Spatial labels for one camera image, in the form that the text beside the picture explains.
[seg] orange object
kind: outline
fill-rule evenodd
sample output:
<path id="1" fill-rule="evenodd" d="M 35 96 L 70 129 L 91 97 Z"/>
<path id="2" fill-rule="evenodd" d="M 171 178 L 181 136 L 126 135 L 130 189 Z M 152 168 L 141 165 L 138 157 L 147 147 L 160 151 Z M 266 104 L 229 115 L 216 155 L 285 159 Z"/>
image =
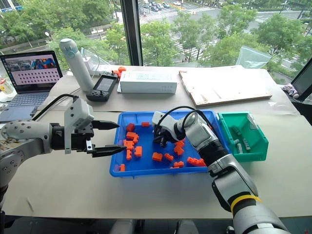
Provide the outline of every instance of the orange object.
<path id="1" fill-rule="evenodd" d="M 127 157 L 126 157 L 126 159 L 128 161 L 132 159 L 132 152 L 131 152 L 131 150 L 127 150 Z"/>
<path id="2" fill-rule="evenodd" d="M 129 123 L 126 129 L 128 132 L 133 132 L 135 129 L 135 125 L 133 123 Z"/>
<path id="3" fill-rule="evenodd" d="M 174 167 L 183 167 L 183 166 L 184 166 L 184 162 L 182 161 L 174 163 Z"/>
<path id="4" fill-rule="evenodd" d="M 179 147 L 179 146 L 177 145 L 177 146 L 175 146 L 175 148 L 174 148 L 174 152 L 175 152 L 177 155 L 181 156 L 181 155 L 184 153 L 184 150 L 183 150 L 181 147 Z"/>
<path id="5" fill-rule="evenodd" d="M 204 162 L 204 160 L 201 159 L 197 159 L 197 158 L 192 158 L 192 157 L 188 157 L 187 158 L 187 162 L 190 163 L 193 166 L 197 166 L 197 167 L 206 167 L 206 164 Z"/>
<path id="6" fill-rule="evenodd" d="M 124 172 L 126 170 L 126 166 L 123 163 L 119 166 L 119 168 L 121 172 Z"/>
<path id="7" fill-rule="evenodd" d="M 113 73 L 114 73 L 114 74 L 117 74 L 117 75 L 118 75 L 118 79 L 120 79 L 121 73 L 120 73 L 118 70 L 113 70 Z"/>
<path id="8" fill-rule="evenodd" d="M 153 153 L 153 156 L 152 156 L 152 160 L 161 162 L 161 160 L 162 160 L 162 154 L 159 154 L 159 153 L 154 152 L 154 153 Z"/>
<path id="9" fill-rule="evenodd" d="M 150 123 L 149 122 L 141 122 L 142 127 L 149 127 Z"/>
<path id="10" fill-rule="evenodd" d="M 165 158 L 168 159 L 171 162 L 174 159 L 174 157 L 172 155 L 168 154 L 168 153 L 165 153 Z"/>
<path id="11" fill-rule="evenodd" d="M 185 144 L 184 144 L 184 142 L 182 140 L 180 140 L 180 141 L 176 142 L 175 145 L 179 146 L 180 148 L 183 148 L 183 146 Z"/>
<path id="12" fill-rule="evenodd" d="M 138 136 L 138 134 L 136 134 L 135 137 L 133 138 L 134 144 L 137 144 L 138 139 L 139 139 L 139 136 Z"/>
<path id="13" fill-rule="evenodd" d="M 142 157 L 142 146 L 136 146 L 136 148 L 135 148 L 135 156 Z"/>
<path id="14" fill-rule="evenodd" d="M 131 140 L 127 141 L 127 150 L 133 150 L 134 143 Z"/>
<path id="15" fill-rule="evenodd" d="M 133 140 L 137 134 L 133 132 L 127 132 L 126 138 Z"/>
<path id="16" fill-rule="evenodd" d="M 123 71 L 126 71 L 126 68 L 125 67 L 118 67 L 118 71 L 121 74 Z"/>

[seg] blue tray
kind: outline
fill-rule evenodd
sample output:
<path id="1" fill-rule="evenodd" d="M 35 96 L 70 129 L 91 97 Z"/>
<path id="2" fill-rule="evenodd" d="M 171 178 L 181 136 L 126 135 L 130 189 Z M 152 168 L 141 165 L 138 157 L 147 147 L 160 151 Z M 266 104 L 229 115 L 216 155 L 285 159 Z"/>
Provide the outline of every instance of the blue tray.
<path id="1" fill-rule="evenodd" d="M 180 119 L 184 117 L 188 112 L 189 111 L 174 111 L 170 115 L 175 119 Z M 203 112 L 215 129 L 221 143 L 229 151 L 214 111 L 203 110 Z M 198 155 L 194 147 L 190 144 L 188 139 L 185 140 L 185 145 L 183 147 L 184 154 L 181 156 L 178 156 L 174 153 L 175 145 L 172 143 L 168 142 L 166 148 L 162 148 L 159 144 L 153 143 L 153 114 L 153 112 L 124 112 L 119 115 L 118 124 L 120 127 L 117 128 L 116 131 L 115 144 L 123 145 L 123 140 L 126 139 L 127 134 L 126 127 L 129 123 L 134 123 L 136 125 L 134 132 L 139 135 L 139 140 L 135 147 L 142 146 L 142 157 L 137 158 L 134 153 L 132 153 L 132 159 L 127 161 L 125 150 L 113 155 L 110 166 L 110 174 L 115 177 L 135 177 L 142 175 L 207 172 L 207 167 L 196 167 L 187 163 L 188 157 L 200 159 L 200 156 Z M 150 126 L 142 127 L 141 122 L 149 122 Z M 161 162 L 154 161 L 152 160 L 153 152 L 162 153 L 163 155 L 165 153 L 169 153 L 170 155 L 174 156 L 174 160 L 170 162 L 163 156 Z M 171 166 L 173 166 L 174 162 L 178 161 L 184 162 L 183 168 L 170 168 Z M 119 166 L 122 163 L 125 164 L 125 172 L 119 171 Z"/>

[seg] laptop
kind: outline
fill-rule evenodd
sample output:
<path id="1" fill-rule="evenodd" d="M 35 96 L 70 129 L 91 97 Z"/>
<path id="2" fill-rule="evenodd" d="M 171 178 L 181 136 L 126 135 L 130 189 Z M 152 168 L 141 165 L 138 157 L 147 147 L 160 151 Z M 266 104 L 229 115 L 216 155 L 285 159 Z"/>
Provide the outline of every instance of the laptop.
<path id="1" fill-rule="evenodd" d="M 17 95 L 0 114 L 0 122 L 31 119 L 62 77 L 54 51 L 1 55 Z"/>

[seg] green bin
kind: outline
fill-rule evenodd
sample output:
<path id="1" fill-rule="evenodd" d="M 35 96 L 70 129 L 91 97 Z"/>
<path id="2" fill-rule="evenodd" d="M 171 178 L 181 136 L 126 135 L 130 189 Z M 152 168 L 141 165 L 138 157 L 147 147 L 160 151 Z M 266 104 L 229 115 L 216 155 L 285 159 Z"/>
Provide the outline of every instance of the green bin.
<path id="1" fill-rule="evenodd" d="M 269 142 L 256 124 L 250 112 L 220 112 L 219 122 L 232 154 L 239 162 L 264 161 L 267 157 Z M 246 139 L 250 150 L 246 150 L 243 139 Z M 239 139 L 243 153 L 239 154 L 234 140 Z"/>

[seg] white cylinder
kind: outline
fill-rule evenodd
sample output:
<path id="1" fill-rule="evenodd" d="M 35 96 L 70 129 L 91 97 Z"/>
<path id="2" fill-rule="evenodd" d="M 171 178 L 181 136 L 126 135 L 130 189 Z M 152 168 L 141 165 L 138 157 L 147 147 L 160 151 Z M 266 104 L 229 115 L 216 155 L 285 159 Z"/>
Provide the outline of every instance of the white cylinder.
<path id="1" fill-rule="evenodd" d="M 94 84 L 76 43 L 72 39 L 65 38 L 60 40 L 59 47 L 64 53 L 65 59 L 81 89 L 85 92 L 92 90 Z"/>

